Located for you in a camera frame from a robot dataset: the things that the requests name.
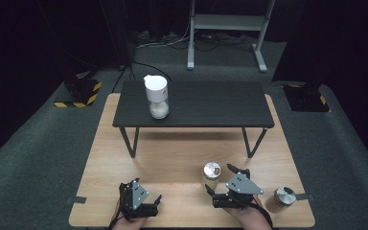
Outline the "white desk stand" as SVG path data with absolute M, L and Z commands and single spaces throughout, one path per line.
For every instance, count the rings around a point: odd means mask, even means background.
M 224 30 L 258 32 L 257 42 L 251 45 L 252 52 L 261 73 L 267 72 L 261 48 L 270 22 L 275 0 L 268 0 L 264 15 L 220 15 L 196 13 L 196 0 L 190 5 L 190 34 L 187 55 L 187 69 L 195 68 L 195 32 L 196 30 Z

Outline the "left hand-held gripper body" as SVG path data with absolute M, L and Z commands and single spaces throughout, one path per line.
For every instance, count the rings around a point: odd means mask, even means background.
M 139 179 L 135 178 L 131 183 L 131 190 L 120 192 L 119 210 L 127 220 L 156 217 L 158 207 L 153 203 L 145 203 L 149 192 L 140 185 Z

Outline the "small black table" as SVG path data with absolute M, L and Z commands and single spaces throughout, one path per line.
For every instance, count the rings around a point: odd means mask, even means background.
M 167 117 L 150 116 L 145 85 L 128 81 L 122 87 L 113 125 L 121 131 L 128 153 L 136 154 L 137 142 L 126 129 L 133 127 L 259 127 L 274 121 L 262 86 L 256 81 L 171 81 Z

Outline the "silver-lid jar of yellow grains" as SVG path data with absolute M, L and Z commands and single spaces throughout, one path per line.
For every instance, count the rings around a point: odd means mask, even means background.
M 202 182 L 201 186 L 203 188 L 209 187 L 212 190 L 219 184 L 219 179 L 221 175 L 221 167 L 217 162 L 208 162 L 202 170 Z

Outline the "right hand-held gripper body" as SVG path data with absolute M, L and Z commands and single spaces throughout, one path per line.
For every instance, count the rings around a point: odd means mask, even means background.
M 250 170 L 230 168 L 234 176 L 225 184 L 228 192 L 216 194 L 212 192 L 212 204 L 215 208 L 238 208 L 249 206 L 254 195 L 262 195 L 264 190 L 250 179 Z

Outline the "black yellow striped base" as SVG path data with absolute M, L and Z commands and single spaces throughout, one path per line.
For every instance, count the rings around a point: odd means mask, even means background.
M 95 102 L 102 83 L 97 80 L 76 79 L 64 82 L 54 99 L 56 107 L 87 107 Z
M 306 85 L 283 84 L 283 90 L 292 111 L 329 112 L 325 97 L 318 89 L 309 89 Z

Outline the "black curtain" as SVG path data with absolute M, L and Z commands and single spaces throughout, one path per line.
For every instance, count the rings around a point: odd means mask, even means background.
M 154 36 L 184 35 L 191 0 L 124 0 L 127 24 L 135 31 Z
M 368 150 L 368 0 L 305 0 L 273 79 L 331 88 Z
M 119 0 L 0 0 L 0 149 L 63 83 L 124 64 Z

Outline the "person's left hand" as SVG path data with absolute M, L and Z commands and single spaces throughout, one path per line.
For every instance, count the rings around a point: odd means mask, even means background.
M 126 218 L 117 218 L 117 221 L 111 226 L 111 230 L 140 230 L 147 220 L 147 218 L 136 218 L 129 221 Z

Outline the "person's right hand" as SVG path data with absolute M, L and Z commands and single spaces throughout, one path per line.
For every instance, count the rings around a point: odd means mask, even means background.
M 265 216 L 255 208 L 244 209 L 224 208 L 244 230 L 271 230 Z

